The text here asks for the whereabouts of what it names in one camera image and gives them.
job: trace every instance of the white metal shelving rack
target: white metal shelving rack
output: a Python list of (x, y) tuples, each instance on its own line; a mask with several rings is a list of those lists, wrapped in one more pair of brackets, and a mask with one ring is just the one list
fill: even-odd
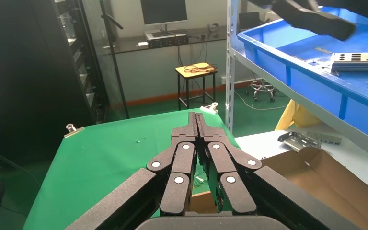
[(356, 129), (355, 127), (351, 126), (350, 124), (321, 108), (317, 104), (298, 94), (287, 85), (285, 85), (283, 82), (275, 78), (273, 75), (269, 74), (264, 69), (255, 65), (248, 58), (246, 58), (243, 43), (237, 38), (237, 19), (238, 0), (228, 0), (225, 123), (229, 131), (232, 132), (233, 130), (235, 62), (239, 61), (251, 71), (259, 75), (261, 78), (267, 80), (282, 93), (292, 98), (300, 105), (304, 106), (313, 114), (316, 114), (317, 117), (325, 122), (327, 125), (354, 142), (364, 151), (368, 152), (368, 135), (366, 133), (361, 132), (360, 130)]

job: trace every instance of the white table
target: white table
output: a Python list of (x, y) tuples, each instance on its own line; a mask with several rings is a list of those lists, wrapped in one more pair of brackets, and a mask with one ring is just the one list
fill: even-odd
[(325, 124), (311, 126), (309, 128), (255, 134), (235, 138), (235, 140), (244, 152), (253, 157), (257, 159), (269, 158), (291, 150), (291, 147), (277, 141), (280, 135), (289, 131), (299, 131), (302, 133), (311, 131), (342, 138), (341, 145), (323, 143), (322, 149), (327, 151), (341, 165), (345, 166), (368, 185), (368, 153)]

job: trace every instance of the desktop device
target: desktop device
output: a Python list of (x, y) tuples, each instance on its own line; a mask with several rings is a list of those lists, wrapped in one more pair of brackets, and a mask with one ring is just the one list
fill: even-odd
[(167, 30), (167, 24), (187, 21), (185, 0), (140, 0), (145, 25), (166, 25), (159, 32), (146, 32), (149, 48), (188, 44), (185, 30)]

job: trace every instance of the green table cover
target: green table cover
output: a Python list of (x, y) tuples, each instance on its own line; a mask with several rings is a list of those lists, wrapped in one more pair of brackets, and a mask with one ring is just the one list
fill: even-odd
[[(188, 124), (188, 112), (201, 110), (88, 126), (63, 139), (23, 229), (65, 229), (166, 149), (172, 129)], [(209, 126), (225, 129), (231, 143), (237, 146), (218, 114), (204, 113), (204, 118)], [(201, 166), (197, 166), (197, 173), (202, 173)], [(193, 194), (207, 190), (206, 181), (203, 184), (206, 186), (198, 185)]]

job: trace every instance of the metal clip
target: metal clip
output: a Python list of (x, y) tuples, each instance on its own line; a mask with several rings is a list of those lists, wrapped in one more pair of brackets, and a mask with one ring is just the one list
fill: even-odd
[(69, 133), (64, 135), (64, 138), (71, 137), (72, 135), (74, 135), (74, 134), (76, 134), (80, 131), (83, 131), (85, 129), (85, 127), (81, 127), (81, 128), (76, 129), (73, 124), (68, 124), (68, 125), (66, 125), (66, 129), (69, 131)]
[(209, 114), (217, 114), (218, 110), (217, 110), (217, 107), (218, 107), (218, 103), (217, 102), (214, 102), (212, 103), (211, 105), (207, 105), (207, 106), (201, 106), (201, 110), (206, 112), (206, 113), (209, 113)]

